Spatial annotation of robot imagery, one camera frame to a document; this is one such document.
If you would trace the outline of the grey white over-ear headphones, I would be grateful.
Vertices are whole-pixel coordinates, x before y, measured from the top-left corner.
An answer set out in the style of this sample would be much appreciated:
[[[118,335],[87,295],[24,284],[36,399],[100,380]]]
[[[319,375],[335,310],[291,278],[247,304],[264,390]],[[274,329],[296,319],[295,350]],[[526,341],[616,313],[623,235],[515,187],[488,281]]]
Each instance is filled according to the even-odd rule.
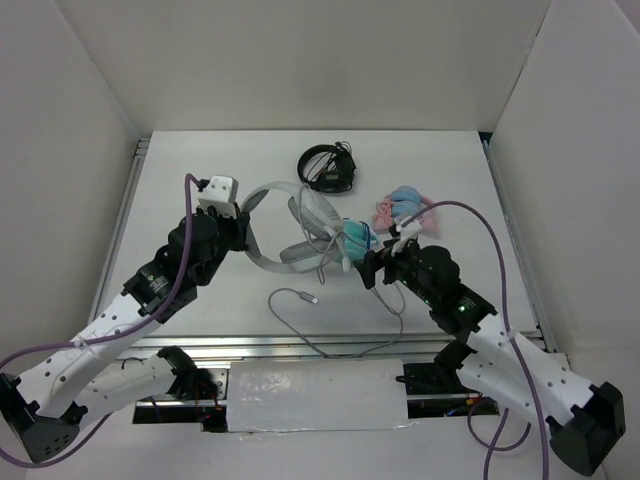
[[[290,213],[298,223],[305,241],[291,245],[276,262],[263,255],[251,227],[247,227],[245,253],[259,268],[277,274],[303,274],[321,271],[337,261],[348,273],[352,261],[346,249],[345,222],[334,206],[319,193],[290,182],[271,182],[255,189],[242,203],[241,212],[250,214],[270,191],[289,195]]]

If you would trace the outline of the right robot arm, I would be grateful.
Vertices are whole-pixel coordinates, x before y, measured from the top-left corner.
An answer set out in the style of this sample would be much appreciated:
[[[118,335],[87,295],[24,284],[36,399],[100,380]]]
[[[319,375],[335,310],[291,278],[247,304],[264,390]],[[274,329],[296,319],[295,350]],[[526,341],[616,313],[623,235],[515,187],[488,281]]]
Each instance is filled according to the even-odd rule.
[[[437,357],[441,388],[454,392],[464,386],[542,427],[550,449],[574,472],[593,475],[625,434],[621,391],[572,372],[508,329],[494,306],[462,283],[447,249],[421,247],[414,240],[396,249],[387,241],[355,267],[368,289],[378,273],[386,284],[404,285],[453,336]]]

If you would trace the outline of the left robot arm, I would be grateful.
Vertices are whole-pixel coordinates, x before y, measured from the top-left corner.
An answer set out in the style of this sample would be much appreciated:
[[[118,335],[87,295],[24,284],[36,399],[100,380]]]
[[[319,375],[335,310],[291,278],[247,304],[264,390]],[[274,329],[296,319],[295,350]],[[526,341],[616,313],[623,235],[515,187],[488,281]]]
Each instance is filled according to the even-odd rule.
[[[167,245],[142,266],[122,292],[71,341],[50,348],[40,364],[1,376],[1,413],[20,439],[30,466],[43,468],[81,430],[154,395],[189,396],[211,378],[179,347],[164,347],[123,370],[106,369],[197,297],[230,251],[246,248],[249,216],[197,209],[169,233]]]

